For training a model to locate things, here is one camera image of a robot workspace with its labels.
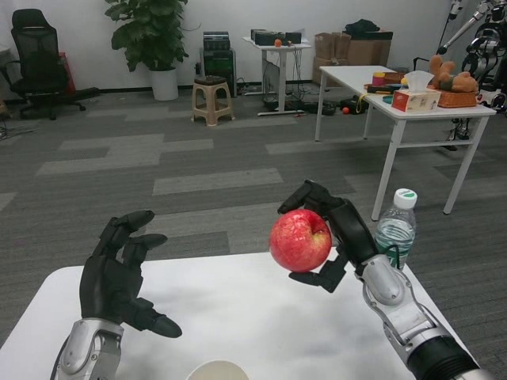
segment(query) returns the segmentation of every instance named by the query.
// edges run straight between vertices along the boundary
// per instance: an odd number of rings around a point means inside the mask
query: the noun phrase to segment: tissue
[[[412,71],[405,75],[409,91],[413,93],[422,93],[427,91],[429,81],[433,79],[435,75],[427,73],[426,71]]]

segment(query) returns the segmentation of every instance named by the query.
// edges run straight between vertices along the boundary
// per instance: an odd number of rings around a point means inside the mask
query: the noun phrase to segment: stuffed toy
[[[477,81],[473,79],[468,71],[452,75],[456,68],[452,61],[444,62],[440,55],[434,55],[429,60],[429,72],[435,77],[432,80],[435,89],[451,91],[453,93],[474,93],[478,91]]]

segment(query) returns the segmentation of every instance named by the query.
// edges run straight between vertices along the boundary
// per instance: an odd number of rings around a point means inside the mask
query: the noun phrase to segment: red apple
[[[276,221],[269,235],[269,249],[282,267],[308,272],[326,261],[331,241],[324,219],[310,210],[294,210]]]

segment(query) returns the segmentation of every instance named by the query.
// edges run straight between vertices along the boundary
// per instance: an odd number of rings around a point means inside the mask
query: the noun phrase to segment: potted plant
[[[174,62],[183,62],[185,48],[181,39],[183,4],[188,0],[105,0],[111,6],[105,15],[113,21],[127,21],[112,35],[114,50],[125,49],[128,69],[138,63],[151,71],[154,98],[177,98]]]

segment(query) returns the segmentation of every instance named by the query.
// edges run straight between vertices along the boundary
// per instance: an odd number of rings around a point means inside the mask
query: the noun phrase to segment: white table
[[[146,262],[140,296],[176,321],[183,336],[125,325],[116,378],[185,380],[199,365],[223,359],[251,380],[414,380],[347,269],[329,294],[289,279],[269,253]],[[2,378],[49,377],[80,318],[81,273],[63,268],[46,278],[0,350]],[[418,300],[457,338],[408,267],[405,273]]]
[[[274,51],[280,55],[280,78],[278,85],[278,110],[273,112],[259,112],[258,116],[267,115],[286,115],[288,113],[297,113],[297,110],[285,110],[285,89],[286,89],[286,73],[287,73],[287,53],[292,53],[298,50],[310,49],[309,44],[293,44],[292,46],[261,46],[256,45],[250,37],[243,37],[244,41],[252,44],[252,46],[262,51],[262,71],[264,75],[266,68],[266,59],[268,58],[268,51]],[[264,78],[262,78],[262,91],[260,93],[246,93],[245,95],[262,95],[265,93]]]
[[[340,82],[343,86],[351,89],[356,95],[360,96],[366,93],[364,85],[372,82],[373,73],[376,71],[392,71],[383,66],[323,66],[320,68],[322,79],[320,84],[320,94],[318,99],[318,115],[317,125],[315,127],[315,141],[320,140],[320,125],[322,119],[322,102],[324,100],[324,91],[326,89],[327,78],[332,78]],[[363,137],[368,137],[368,130],[372,123],[372,115],[374,109],[381,111],[384,115],[390,117],[395,122],[389,151],[387,152],[386,161],[383,167],[382,177],[380,178],[379,190],[375,198],[375,205],[372,212],[372,220],[379,220],[380,209],[382,208],[383,197],[386,193],[387,182],[391,175],[391,168],[395,160],[396,150],[398,148],[420,148],[424,146],[455,146],[468,145],[467,153],[463,158],[458,175],[449,194],[447,203],[444,207],[444,213],[450,214],[454,202],[458,196],[461,185],[467,175],[468,168],[472,162],[477,145],[481,141],[482,133],[487,125],[490,116],[496,112],[482,105],[466,108],[436,108],[427,112],[402,112],[396,108],[392,108],[390,104],[384,103],[382,98],[384,95],[370,94],[365,100],[370,104],[368,114],[366,116],[366,124],[364,126]],[[411,120],[437,120],[437,119],[453,119],[453,118],[478,118],[475,133],[469,140],[459,141],[439,141],[439,142],[417,142],[402,143],[403,132],[407,121]]]

